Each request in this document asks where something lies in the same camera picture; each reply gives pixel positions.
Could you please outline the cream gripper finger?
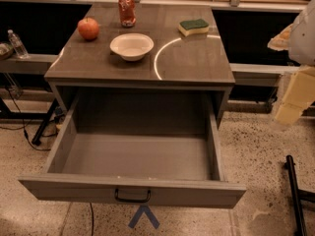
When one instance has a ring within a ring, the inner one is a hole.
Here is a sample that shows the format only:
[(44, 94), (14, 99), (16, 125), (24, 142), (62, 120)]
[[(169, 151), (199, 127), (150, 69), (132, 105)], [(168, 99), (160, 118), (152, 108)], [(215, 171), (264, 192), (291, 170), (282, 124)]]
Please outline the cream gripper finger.
[(275, 120), (282, 125), (292, 125), (315, 101), (315, 67), (301, 66), (290, 75), (290, 80)]
[(291, 29), (292, 25), (289, 25), (283, 29), (279, 34), (270, 39), (267, 47), (276, 51), (288, 50)]

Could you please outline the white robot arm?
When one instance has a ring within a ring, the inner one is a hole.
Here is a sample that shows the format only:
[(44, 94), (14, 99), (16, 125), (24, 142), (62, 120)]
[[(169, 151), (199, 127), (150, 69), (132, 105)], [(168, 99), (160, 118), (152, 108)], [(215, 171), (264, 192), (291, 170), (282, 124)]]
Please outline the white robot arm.
[(271, 38), (267, 46), (276, 51), (287, 50), (289, 59), (300, 65), (290, 75), (274, 116), (277, 123), (290, 126), (315, 101), (315, 0), (308, 3), (291, 25)]

